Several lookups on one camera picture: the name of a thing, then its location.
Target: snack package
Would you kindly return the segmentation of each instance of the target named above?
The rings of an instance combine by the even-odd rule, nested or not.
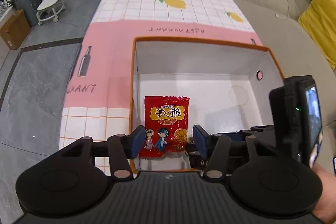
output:
[[[180,152],[187,143],[187,97],[146,96],[146,139],[140,157],[161,157],[165,152]]]

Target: round hole in box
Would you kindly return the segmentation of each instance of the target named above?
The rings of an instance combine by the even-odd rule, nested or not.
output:
[[[261,70],[257,71],[257,79],[260,81],[263,78],[263,72]]]

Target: cardboard box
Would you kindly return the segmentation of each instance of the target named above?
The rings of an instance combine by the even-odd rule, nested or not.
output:
[[[143,38],[135,42],[133,56],[132,129],[145,125],[144,98],[153,95],[190,98],[188,137],[195,124],[209,134],[273,124],[268,94],[283,86],[283,79],[268,48],[206,39]],[[183,152],[137,158],[134,164],[137,170],[150,171],[190,168]]]
[[[0,28],[0,35],[11,50],[16,50],[30,33],[30,30],[24,11],[18,10]]]

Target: gray tile floor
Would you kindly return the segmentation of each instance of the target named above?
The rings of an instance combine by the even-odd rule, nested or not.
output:
[[[62,0],[57,23],[31,29],[22,47],[83,37],[100,0]],[[0,111],[0,219],[22,215],[15,193],[20,173],[58,150],[58,134],[68,76],[79,44],[22,54]],[[19,53],[10,51],[0,69],[0,92]]]

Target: round stool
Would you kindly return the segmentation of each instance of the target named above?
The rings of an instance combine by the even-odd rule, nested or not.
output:
[[[56,12],[55,8],[53,7],[54,5],[56,5],[57,3],[62,4],[61,8]],[[44,19],[40,19],[40,16],[43,12],[49,10],[51,7],[52,11],[53,11],[53,15],[51,15],[50,17],[44,18]],[[37,7],[37,13],[36,13],[36,17],[39,21],[38,25],[41,26],[43,21],[49,20],[51,18],[54,18],[54,22],[58,21],[58,14],[62,11],[65,10],[65,6],[62,3],[61,0],[43,0],[41,2],[41,4]]]

